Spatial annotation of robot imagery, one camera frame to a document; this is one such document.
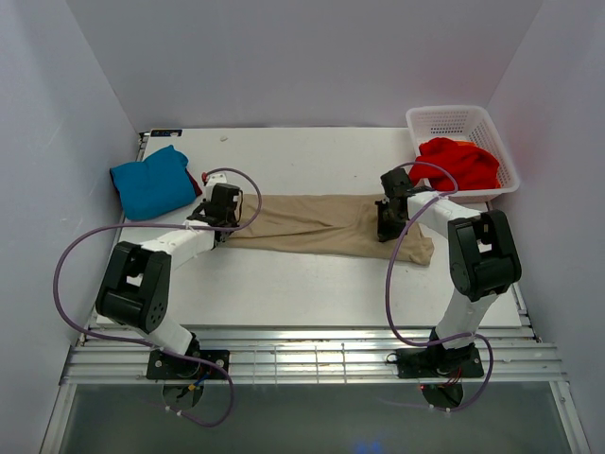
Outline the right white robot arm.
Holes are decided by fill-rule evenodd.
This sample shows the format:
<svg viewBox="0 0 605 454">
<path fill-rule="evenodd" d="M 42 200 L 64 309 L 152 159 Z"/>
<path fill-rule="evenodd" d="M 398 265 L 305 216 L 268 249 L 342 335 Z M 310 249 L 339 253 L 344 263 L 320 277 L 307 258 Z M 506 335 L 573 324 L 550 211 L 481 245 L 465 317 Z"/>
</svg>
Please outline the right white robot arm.
<svg viewBox="0 0 605 454">
<path fill-rule="evenodd" d="M 447 170 L 433 167 L 449 180 L 449 190 L 414 185 L 404 166 L 380 177 L 384 198 L 376 204 L 377 235 L 381 242 L 394 242 L 385 283 L 385 310 L 389 328 L 402 343 L 424 350 L 440 347 L 454 351 L 474 343 L 488 309 L 520 280 L 522 267 L 505 213 L 481 212 L 452 201 L 459 190 L 458 181 Z M 454 286 L 448 307 L 432 330 L 433 337 L 425 342 L 401 335 L 390 308 L 393 268 L 403 240 L 419 221 L 447 240 L 448 270 Z"/>
</svg>

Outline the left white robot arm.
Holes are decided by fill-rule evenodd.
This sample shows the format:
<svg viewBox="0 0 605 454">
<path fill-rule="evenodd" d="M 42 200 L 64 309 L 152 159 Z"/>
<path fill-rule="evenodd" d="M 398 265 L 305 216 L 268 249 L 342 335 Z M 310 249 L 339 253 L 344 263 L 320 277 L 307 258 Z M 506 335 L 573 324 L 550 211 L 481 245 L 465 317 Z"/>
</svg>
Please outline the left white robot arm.
<svg viewBox="0 0 605 454">
<path fill-rule="evenodd" d="M 112 250 L 95 301 L 96 312 L 125 325 L 152 345 L 185 355 L 193 334 L 167 315 L 172 271 L 210 252 L 238 226 L 242 191 L 229 183 L 211 185 L 180 229 L 142 243 L 121 241 Z"/>
</svg>

